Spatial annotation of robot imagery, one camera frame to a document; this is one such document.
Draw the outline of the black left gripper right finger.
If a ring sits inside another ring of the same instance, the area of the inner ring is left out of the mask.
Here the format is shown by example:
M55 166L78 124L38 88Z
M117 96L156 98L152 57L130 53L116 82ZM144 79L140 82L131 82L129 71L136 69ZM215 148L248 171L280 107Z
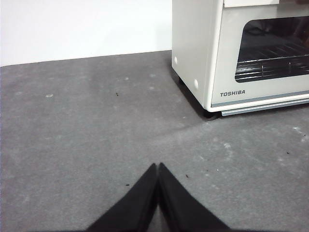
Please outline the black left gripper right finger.
M158 167L159 205L172 232L229 232L231 229L197 201L160 163Z

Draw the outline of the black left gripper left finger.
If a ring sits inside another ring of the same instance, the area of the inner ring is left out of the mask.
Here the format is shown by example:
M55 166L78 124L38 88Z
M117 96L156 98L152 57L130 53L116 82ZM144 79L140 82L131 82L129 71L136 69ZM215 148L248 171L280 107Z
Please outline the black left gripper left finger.
M153 163L127 194L86 230L145 232L157 206L157 169Z

